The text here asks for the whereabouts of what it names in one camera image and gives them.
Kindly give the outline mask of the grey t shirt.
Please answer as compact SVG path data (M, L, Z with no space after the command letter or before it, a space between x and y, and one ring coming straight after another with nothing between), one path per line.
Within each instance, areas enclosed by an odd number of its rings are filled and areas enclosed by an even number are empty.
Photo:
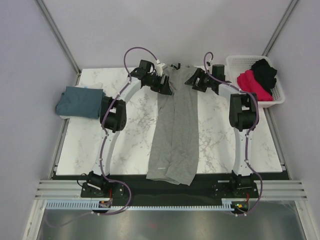
M171 95L157 97L158 115L152 140L147 179L189 186L198 169L198 93L185 82L197 67L165 70Z

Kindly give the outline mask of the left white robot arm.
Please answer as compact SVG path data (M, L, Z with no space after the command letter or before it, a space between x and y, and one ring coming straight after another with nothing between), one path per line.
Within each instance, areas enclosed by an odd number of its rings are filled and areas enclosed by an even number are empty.
M116 141L127 123L126 106L142 87L162 95L172 95L169 76L164 73L168 66L157 60L155 63L141 60L139 66L128 73L127 82L115 97L105 96L101 101L100 124L104 136L92 170L82 184L82 198L106 198L111 193L115 180L107 180Z

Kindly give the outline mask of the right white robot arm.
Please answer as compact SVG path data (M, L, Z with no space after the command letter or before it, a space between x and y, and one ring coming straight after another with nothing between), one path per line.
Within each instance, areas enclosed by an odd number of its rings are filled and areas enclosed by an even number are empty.
M255 198L259 196L259 192L254 176L259 174L250 165L249 158L253 133L259 122L257 95L240 90L225 78L213 76L215 69L220 67L212 65L211 70L197 68L184 84L200 92L211 89L228 101L229 123L235 136L235 160L230 181L224 188L236 198Z

